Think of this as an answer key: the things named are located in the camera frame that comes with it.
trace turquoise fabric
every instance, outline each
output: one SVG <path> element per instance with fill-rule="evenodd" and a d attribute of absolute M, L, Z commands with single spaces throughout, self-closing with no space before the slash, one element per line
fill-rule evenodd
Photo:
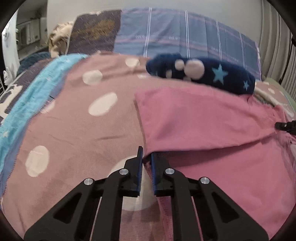
<path fill-rule="evenodd" d="M 53 60 L 40 72 L 15 103 L 4 123 L 0 126 L 1 176 L 3 176 L 4 161 L 6 161 L 10 149 L 15 146 L 15 141 L 22 135 L 30 119 L 44 107 L 52 91 L 61 86 L 63 77 L 72 66 L 87 56 L 71 54 Z"/>

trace silver screw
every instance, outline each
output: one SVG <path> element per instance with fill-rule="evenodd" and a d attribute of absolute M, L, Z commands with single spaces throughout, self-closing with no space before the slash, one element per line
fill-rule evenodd
<path fill-rule="evenodd" d="M 94 181 L 91 178 L 87 178 L 87 179 L 84 180 L 83 183 L 88 186 L 88 185 L 91 185 L 93 182 Z"/>
<path fill-rule="evenodd" d="M 200 179 L 200 182 L 201 182 L 202 184 L 209 184 L 209 183 L 210 183 L 210 180 L 209 180 L 207 177 L 202 177 L 202 178 Z"/>
<path fill-rule="evenodd" d="M 126 174 L 128 174 L 128 170 L 125 169 L 125 168 L 120 169 L 120 170 L 119 170 L 119 174 L 120 174 L 120 175 L 126 175 Z"/>
<path fill-rule="evenodd" d="M 166 174 L 169 174 L 169 175 L 172 175 L 172 174 L 175 173 L 175 170 L 174 170 L 173 168 L 167 168 L 167 169 L 165 170 L 165 173 L 166 173 Z"/>

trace plush toy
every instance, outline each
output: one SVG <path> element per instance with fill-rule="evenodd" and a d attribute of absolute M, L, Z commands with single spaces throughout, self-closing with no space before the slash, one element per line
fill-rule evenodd
<path fill-rule="evenodd" d="M 188 59 L 180 54 L 159 54 L 146 64 L 149 74 L 210 85 L 242 95 L 253 94 L 255 77 L 243 67 L 213 58 Z"/>

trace pink polka dot bedsheet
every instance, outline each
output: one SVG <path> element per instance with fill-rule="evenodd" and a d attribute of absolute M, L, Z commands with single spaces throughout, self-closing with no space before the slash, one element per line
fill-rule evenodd
<path fill-rule="evenodd" d="M 146 60 L 110 53 L 81 60 L 59 96 L 31 120 L 1 200 L 21 237 L 85 178 L 106 178 L 145 146 L 135 93 L 196 86 L 149 76 Z M 171 217 L 153 195 L 149 175 L 143 169 L 138 198 L 123 200 L 121 241 L 171 240 Z"/>

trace pink cloth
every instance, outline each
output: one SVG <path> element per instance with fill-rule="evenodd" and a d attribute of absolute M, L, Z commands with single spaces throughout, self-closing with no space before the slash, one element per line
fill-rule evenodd
<path fill-rule="evenodd" d="M 295 138 L 274 128 L 287 121 L 280 106 L 203 85 L 144 91 L 136 101 L 145 154 L 172 151 L 165 156 L 173 168 L 189 178 L 209 177 L 274 236 L 295 205 Z M 169 199 L 159 203 L 172 240 Z"/>

